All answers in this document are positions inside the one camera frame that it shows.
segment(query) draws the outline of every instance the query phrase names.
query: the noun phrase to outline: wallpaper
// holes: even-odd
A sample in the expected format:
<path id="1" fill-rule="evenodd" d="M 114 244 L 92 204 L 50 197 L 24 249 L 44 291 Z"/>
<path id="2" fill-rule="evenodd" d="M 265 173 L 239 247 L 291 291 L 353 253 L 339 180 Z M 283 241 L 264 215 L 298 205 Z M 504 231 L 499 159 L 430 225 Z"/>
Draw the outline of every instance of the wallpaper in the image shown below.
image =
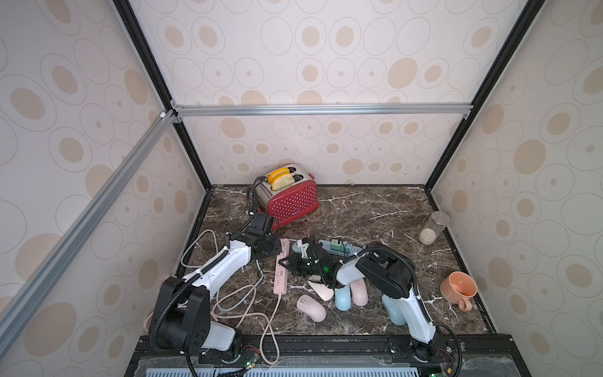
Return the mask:
<path id="1" fill-rule="evenodd" d="M 0 376 L 122 377 L 204 191 L 166 131 L 0 362 Z"/>
<path id="2" fill-rule="evenodd" d="M 187 105 L 471 102 L 525 0 L 131 0 Z"/>
<path id="3" fill-rule="evenodd" d="M 549 3 L 434 195 L 532 376 L 603 370 L 603 1 Z"/>
<path id="4" fill-rule="evenodd" d="M 159 102 L 103 0 L 0 3 L 0 312 Z"/>
<path id="5" fill-rule="evenodd" d="M 319 184 L 427 182 L 461 114 L 186 117 L 213 183 L 299 163 Z"/>

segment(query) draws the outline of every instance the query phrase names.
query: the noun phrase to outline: orange mug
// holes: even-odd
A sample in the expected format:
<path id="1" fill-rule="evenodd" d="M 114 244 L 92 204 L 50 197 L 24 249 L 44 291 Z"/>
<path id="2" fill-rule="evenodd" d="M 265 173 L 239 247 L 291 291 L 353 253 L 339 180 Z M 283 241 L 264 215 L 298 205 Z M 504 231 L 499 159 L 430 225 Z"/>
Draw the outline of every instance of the orange mug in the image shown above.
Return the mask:
<path id="1" fill-rule="evenodd" d="M 440 292 L 447 301 L 457 303 L 460 310 L 470 311 L 472 305 L 469 298 L 475 296 L 478 286 L 471 276 L 455 271 L 440 284 Z"/>

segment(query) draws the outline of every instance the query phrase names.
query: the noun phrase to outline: red toaster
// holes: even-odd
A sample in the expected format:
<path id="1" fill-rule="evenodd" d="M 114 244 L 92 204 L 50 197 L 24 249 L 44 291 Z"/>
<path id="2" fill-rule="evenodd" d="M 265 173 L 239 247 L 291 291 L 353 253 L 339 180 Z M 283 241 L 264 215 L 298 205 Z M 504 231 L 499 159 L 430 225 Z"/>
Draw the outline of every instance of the red toaster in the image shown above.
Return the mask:
<path id="1" fill-rule="evenodd" d="M 289 224 L 318 208 L 314 176 L 296 163 L 283 167 L 289 169 L 295 183 L 273 191 L 272 186 L 268 183 L 268 176 L 277 170 L 275 169 L 267 173 L 266 179 L 256 187 L 257 198 L 262 208 L 267 211 L 268 215 L 278 219 L 278 222 L 274 222 L 273 229 Z"/>

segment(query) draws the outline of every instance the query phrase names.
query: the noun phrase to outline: pink computer mouse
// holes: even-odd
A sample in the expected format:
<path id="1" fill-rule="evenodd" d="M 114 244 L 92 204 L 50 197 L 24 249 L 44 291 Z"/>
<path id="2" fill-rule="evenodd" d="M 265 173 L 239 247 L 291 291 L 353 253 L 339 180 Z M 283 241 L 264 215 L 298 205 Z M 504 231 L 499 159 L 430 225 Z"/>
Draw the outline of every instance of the pink computer mouse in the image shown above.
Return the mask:
<path id="1" fill-rule="evenodd" d="M 320 280 L 320 276 L 312 275 L 308 278 L 308 285 L 312 287 L 312 289 L 316 292 L 316 294 L 318 294 L 318 296 L 323 301 L 329 301 L 333 298 L 335 292 L 333 289 L 327 288 L 327 286 L 325 284 L 322 284 Z"/>
<path id="2" fill-rule="evenodd" d="M 358 306 L 364 306 L 368 304 L 367 286 L 364 283 L 364 278 L 360 278 L 351 282 L 350 290 L 352 291 L 352 302 L 354 304 Z"/>
<path id="3" fill-rule="evenodd" d="M 314 322 L 322 322 L 327 317 L 324 306 L 307 294 L 302 294 L 297 299 L 297 309 L 302 313 L 306 313 Z"/>

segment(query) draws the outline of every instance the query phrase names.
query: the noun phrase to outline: brown marble surface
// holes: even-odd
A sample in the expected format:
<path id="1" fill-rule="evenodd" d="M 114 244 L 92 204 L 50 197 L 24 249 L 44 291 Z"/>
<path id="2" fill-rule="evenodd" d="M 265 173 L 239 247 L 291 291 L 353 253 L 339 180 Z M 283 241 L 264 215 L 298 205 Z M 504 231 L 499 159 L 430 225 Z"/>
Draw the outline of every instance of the brown marble surface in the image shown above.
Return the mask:
<path id="1" fill-rule="evenodd" d="M 459 267 L 450 245 L 443 235 L 431 246 L 417 241 L 422 224 L 431 213 L 425 193 L 420 188 L 390 186 L 319 186 L 320 207 L 313 213 L 283 226 L 281 238 L 299 239 L 316 234 L 317 239 L 342 238 L 358 245 L 380 241 L 413 260 L 417 269 L 418 284 L 427 310 L 435 322 L 447 323 L 457 334 L 485 334 L 486 325 L 475 303 L 471 312 L 465 313 L 445 301 L 440 294 L 440 283 Z M 245 222 L 245 187 L 214 189 L 202 229 L 213 229 L 218 235 L 218 247 L 224 245 L 226 232 L 233 232 Z M 200 247 L 192 251 L 191 265 L 201 265 L 215 254 L 213 238 L 206 234 Z M 275 258 L 262 261 L 265 274 L 259 284 L 251 312 L 260 311 L 270 316 L 277 297 L 273 294 Z M 235 273 L 222 287 L 220 293 L 228 293 L 246 284 L 254 284 L 258 278 L 257 266 L 250 263 Z M 392 324 L 381 302 L 381 292 L 369 283 L 368 304 L 361 308 L 352 305 L 347 312 L 335 308 L 334 299 L 324 303 L 327 318 L 315 323 L 295 307 L 302 294 L 308 294 L 322 303 L 305 279 L 289 274 L 288 292 L 283 296 L 273 320 L 278 334 L 300 335 L 352 335 L 352 334 L 408 334 L 406 326 Z M 222 305 L 229 308 L 244 292 L 228 298 Z M 229 314 L 241 314 L 248 301 Z M 238 320 L 227 319 L 224 323 L 234 326 Z M 248 317 L 240 325 L 243 334 L 259 335 L 265 326 L 262 317 Z"/>

